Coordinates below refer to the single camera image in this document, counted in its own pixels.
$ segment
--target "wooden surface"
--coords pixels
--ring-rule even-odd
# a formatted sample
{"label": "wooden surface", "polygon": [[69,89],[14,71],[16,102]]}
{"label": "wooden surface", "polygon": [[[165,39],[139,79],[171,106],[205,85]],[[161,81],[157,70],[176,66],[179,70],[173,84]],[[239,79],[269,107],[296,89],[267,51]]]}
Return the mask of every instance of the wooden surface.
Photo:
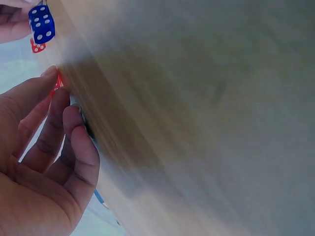
{"label": "wooden surface", "polygon": [[314,1],[48,4],[130,235],[315,235]]}

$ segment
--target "finger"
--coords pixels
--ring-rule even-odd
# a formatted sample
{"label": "finger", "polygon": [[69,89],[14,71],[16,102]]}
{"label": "finger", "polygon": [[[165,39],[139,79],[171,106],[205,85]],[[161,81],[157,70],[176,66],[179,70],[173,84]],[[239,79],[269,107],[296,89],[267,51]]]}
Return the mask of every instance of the finger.
{"label": "finger", "polygon": [[37,142],[26,153],[22,161],[24,165],[43,173],[54,162],[64,137],[63,111],[69,104],[68,91],[63,88],[57,90]]}
{"label": "finger", "polygon": [[71,145],[76,160],[73,174],[64,187],[84,211],[97,185],[99,155],[83,125],[72,131]]}
{"label": "finger", "polygon": [[29,79],[0,95],[0,172],[6,171],[7,159],[15,149],[20,121],[50,94],[57,76],[53,66],[41,78]]}
{"label": "finger", "polygon": [[17,8],[32,6],[32,0],[0,0],[0,5],[13,6]]}
{"label": "finger", "polygon": [[44,101],[39,103],[31,113],[21,120],[18,131],[18,144],[13,152],[13,156],[20,159],[34,134],[47,117],[51,96],[48,96]]}
{"label": "finger", "polygon": [[63,112],[65,140],[58,160],[47,170],[45,175],[51,180],[64,185],[73,173],[75,155],[71,146],[71,133],[75,127],[83,125],[83,119],[76,106],[67,107]]}
{"label": "finger", "polygon": [[0,43],[18,40],[28,36],[32,31],[28,20],[8,22],[0,25]]}

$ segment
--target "knuckle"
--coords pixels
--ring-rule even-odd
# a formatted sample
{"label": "knuckle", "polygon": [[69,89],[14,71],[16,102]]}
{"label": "knuckle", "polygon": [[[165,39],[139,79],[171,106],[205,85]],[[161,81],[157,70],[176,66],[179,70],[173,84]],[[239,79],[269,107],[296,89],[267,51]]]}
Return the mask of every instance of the knuckle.
{"label": "knuckle", "polygon": [[49,144],[44,138],[39,138],[36,142],[37,148],[47,155],[55,155],[54,147]]}

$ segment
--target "fingernail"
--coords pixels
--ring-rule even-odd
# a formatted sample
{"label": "fingernail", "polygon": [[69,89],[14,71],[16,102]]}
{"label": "fingernail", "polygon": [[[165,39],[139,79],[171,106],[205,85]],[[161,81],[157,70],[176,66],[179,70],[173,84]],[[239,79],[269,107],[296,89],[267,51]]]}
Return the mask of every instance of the fingernail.
{"label": "fingernail", "polygon": [[79,108],[79,113],[82,114],[82,108],[78,103],[74,103],[74,104],[72,104],[72,106]]}
{"label": "fingernail", "polygon": [[41,77],[50,77],[54,74],[57,74],[57,72],[57,67],[55,65],[52,65],[44,73],[41,74]]}

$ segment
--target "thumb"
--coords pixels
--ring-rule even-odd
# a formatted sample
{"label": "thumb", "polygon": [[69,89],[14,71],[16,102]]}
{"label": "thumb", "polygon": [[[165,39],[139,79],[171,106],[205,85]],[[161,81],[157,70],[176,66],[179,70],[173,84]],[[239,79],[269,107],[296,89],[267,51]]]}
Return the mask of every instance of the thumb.
{"label": "thumb", "polygon": [[57,77],[57,68],[52,66],[40,78],[26,80],[0,95],[0,172],[5,173],[15,149],[20,121],[50,94]]}

